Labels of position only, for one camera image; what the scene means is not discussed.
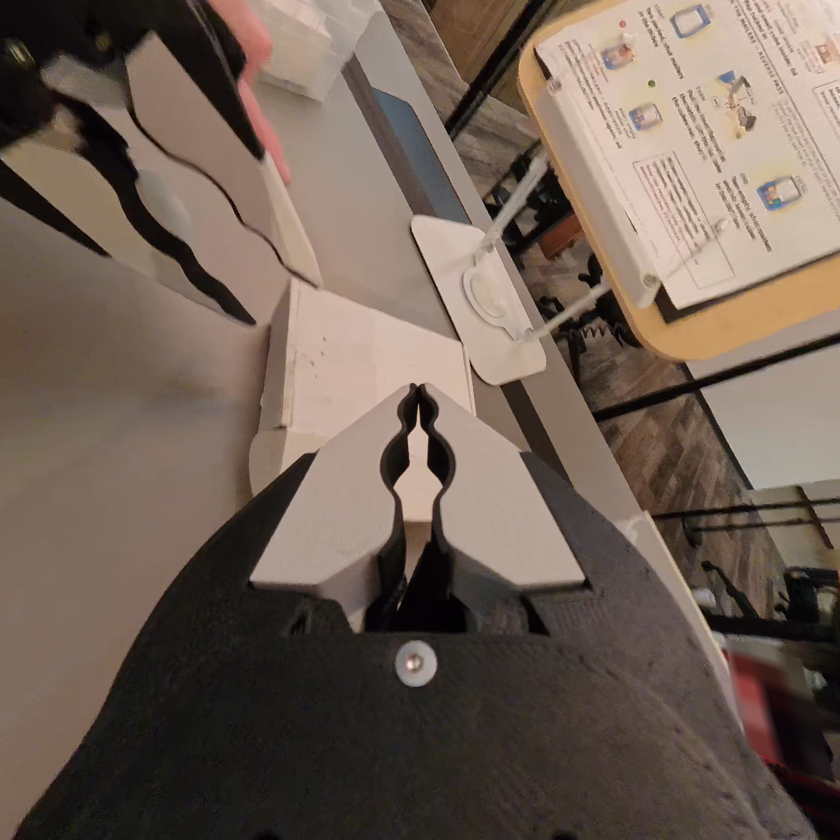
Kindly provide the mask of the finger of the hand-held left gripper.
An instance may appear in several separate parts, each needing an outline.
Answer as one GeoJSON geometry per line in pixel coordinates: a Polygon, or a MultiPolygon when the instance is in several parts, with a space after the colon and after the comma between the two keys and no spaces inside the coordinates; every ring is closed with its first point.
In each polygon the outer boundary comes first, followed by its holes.
{"type": "Polygon", "coordinates": [[[90,252],[249,327],[255,318],[202,265],[165,179],[135,164],[107,113],[129,117],[119,62],[2,59],[2,198],[90,252]]]}
{"type": "Polygon", "coordinates": [[[309,236],[215,36],[206,30],[196,38],[151,30],[124,62],[142,131],[212,181],[240,223],[264,239],[284,267],[321,288],[309,236]]]}

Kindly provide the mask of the blue desk mat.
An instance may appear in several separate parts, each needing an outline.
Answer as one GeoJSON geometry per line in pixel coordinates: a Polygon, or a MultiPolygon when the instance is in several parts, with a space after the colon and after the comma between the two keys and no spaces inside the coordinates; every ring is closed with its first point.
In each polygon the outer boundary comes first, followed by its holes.
{"type": "Polygon", "coordinates": [[[375,88],[353,95],[414,215],[471,221],[413,107],[375,88]]]}

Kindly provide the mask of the printed instruction sheet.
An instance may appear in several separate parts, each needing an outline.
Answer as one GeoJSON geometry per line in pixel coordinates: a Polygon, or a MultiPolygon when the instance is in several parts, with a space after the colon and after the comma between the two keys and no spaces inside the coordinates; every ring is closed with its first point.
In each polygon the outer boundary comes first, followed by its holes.
{"type": "Polygon", "coordinates": [[[675,317],[838,255],[838,2],[621,2],[535,56],[675,317]]]}

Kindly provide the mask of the clear plastic bin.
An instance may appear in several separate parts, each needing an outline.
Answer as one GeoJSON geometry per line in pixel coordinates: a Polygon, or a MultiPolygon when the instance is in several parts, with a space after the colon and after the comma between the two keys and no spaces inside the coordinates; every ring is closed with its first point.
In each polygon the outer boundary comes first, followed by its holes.
{"type": "Polygon", "coordinates": [[[253,7],[272,43],[261,76],[316,102],[326,99],[382,11],[378,1],[257,1],[253,7]]]}

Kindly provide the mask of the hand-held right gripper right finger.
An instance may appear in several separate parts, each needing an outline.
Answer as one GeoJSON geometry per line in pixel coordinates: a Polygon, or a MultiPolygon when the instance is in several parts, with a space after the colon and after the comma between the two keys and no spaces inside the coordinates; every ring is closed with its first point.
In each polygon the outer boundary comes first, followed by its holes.
{"type": "Polygon", "coordinates": [[[422,634],[547,634],[533,604],[585,583],[525,452],[430,384],[416,391],[440,482],[430,538],[396,611],[422,634]]]}

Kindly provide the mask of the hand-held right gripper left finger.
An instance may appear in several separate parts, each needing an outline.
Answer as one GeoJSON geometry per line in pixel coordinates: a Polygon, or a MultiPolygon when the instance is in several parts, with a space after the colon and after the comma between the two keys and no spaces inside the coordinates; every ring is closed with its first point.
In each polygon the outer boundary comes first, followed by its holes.
{"type": "Polygon", "coordinates": [[[300,458],[306,471],[251,573],[255,588],[334,601],[366,632],[388,627],[406,588],[396,482],[418,403],[417,385],[403,385],[300,458]]]}

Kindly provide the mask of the white cardboard box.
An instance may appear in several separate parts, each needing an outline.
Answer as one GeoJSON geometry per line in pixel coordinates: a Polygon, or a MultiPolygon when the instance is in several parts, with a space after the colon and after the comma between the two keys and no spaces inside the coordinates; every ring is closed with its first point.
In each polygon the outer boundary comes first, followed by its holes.
{"type": "Polygon", "coordinates": [[[425,383],[476,413],[461,342],[293,280],[270,324],[252,494],[403,385],[425,383]]]}

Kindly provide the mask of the person's left hand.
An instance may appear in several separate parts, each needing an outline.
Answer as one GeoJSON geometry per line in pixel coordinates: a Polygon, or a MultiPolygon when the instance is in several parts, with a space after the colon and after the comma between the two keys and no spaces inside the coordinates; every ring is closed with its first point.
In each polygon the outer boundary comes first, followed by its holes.
{"type": "Polygon", "coordinates": [[[233,61],[232,73],[250,124],[273,160],[281,180],[288,185],[291,174],[280,140],[253,91],[255,79],[272,55],[270,35],[249,2],[209,1],[208,4],[224,22],[235,43],[224,50],[226,57],[233,61]]]}

